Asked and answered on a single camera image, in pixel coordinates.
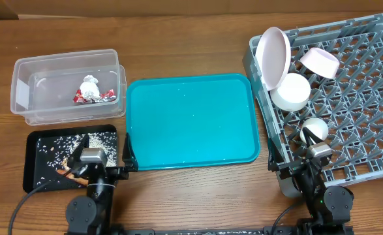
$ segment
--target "red and white wrapper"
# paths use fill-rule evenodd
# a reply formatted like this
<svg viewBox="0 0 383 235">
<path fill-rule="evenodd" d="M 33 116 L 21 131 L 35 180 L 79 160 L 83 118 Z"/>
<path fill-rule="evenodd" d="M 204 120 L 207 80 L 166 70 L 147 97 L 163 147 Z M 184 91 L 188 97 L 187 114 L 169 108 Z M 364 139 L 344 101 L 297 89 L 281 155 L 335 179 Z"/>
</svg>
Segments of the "red and white wrapper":
<svg viewBox="0 0 383 235">
<path fill-rule="evenodd" d="M 100 94 L 97 83 L 99 81 L 92 75 L 88 75 L 84 78 L 84 82 L 81 84 L 78 91 L 76 91 L 74 102 L 76 103 L 96 103 L 96 102 L 110 102 L 114 101 L 116 95 L 114 90 L 109 90 L 106 93 Z"/>
</svg>

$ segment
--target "transparent bin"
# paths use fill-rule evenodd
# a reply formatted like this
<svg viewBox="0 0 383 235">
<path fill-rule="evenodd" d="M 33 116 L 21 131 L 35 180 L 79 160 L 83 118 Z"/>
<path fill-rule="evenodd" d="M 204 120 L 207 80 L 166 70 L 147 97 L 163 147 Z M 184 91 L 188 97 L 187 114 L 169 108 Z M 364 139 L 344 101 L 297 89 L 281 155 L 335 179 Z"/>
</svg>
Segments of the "transparent bin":
<svg viewBox="0 0 383 235">
<path fill-rule="evenodd" d="M 112 102 L 73 102 L 84 77 L 97 78 L 101 93 L 113 89 Z M 10 109 L 29 125 L 114 118 L 125 114 L 126 77 L 115 50 L 44 55 L 17 60 Z"/>
</svg>

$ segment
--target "blue tray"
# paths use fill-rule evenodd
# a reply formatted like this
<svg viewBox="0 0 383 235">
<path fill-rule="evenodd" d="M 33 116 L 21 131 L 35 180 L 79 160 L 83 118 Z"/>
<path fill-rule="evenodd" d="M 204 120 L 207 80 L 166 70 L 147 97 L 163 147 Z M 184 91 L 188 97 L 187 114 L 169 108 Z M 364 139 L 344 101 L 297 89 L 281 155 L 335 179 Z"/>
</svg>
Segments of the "blue tray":
<svg viewBox="0 0 383 235">
<path fill-rule="evenodd" d="M 126 108 L 139 170 L 248 163 L 260 152 L 251 84 L 241 74 L 140 80 Z"/>
</svg>

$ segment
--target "gray drying rack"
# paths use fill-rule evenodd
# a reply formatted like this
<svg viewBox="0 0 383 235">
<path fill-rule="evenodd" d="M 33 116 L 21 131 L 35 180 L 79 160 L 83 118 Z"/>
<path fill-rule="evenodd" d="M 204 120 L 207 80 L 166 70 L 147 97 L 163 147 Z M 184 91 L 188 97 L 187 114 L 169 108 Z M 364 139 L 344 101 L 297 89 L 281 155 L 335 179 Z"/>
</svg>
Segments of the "gray drying rack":
<svg viewBox="0 0 383 235">
<path fill-rule="evenodd" d="M 289 72 L 304 75 L 312 91 L 308 104 L 298 112 L 285 112 L 270 100 L 261 83 L 255 58 L 261 36 L 249 41 L 243 65 L 261 107 L 270 137 L 285 161 L 305 155 L 299 139 L 303 122 L 323 119 L 329 127 L 326 142 L 333 150 L 324 169 L 326 186 L 350 185 L 383 177 L 383 14 L 285 31 L 292 51 Z M 306 69 L 299 61 L 309 48 L 334 54 L 341 66 L 335 80 Z M 290 178 L 277 178 L 282 192 L 298 195 Z"/>
</svg>

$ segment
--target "wood grain surface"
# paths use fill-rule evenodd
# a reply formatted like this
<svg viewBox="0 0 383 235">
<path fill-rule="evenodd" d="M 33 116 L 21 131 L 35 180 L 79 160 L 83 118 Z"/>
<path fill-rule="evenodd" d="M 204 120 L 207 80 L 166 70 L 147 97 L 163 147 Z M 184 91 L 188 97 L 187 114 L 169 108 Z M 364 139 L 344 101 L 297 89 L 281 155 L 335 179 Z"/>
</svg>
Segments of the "wood grain surface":
<svg viewBox="0 0 383 235">
<path fill-rule="evenodd" d="M 128 84 L 146 78 L 239 72 L 249 39 L 268 27 L 293 29 L 376 12 L 262 14 L 204 17 L 95 18 L 0 21 L 0 234 L 25 194 L 22 189 L 25 142 L 32 131 L 98 125 L 117 127 L 120 146 L 125 118 L 64 125 L 28 126 L 10 112 L 14 63 L 23 57 L 113 48 Z M 256 109 L 262 151 L 251 164 L 137 172 L 119 182 L 114 221 L 126 228 L 155 230 L 262 228 L 272 225 L 294 200 L 280 191 L 267 171 L 266 130 Z M 349 188 L 355 194 L 351 225 L 356 234 L 383 234 L 383 179 Z M 65 209 L 84 190 L 39 193 L 20 210 L 15 234 L 62 234 Z M 281 223 L 307 217 L 302 206 Z"/>
</svg>

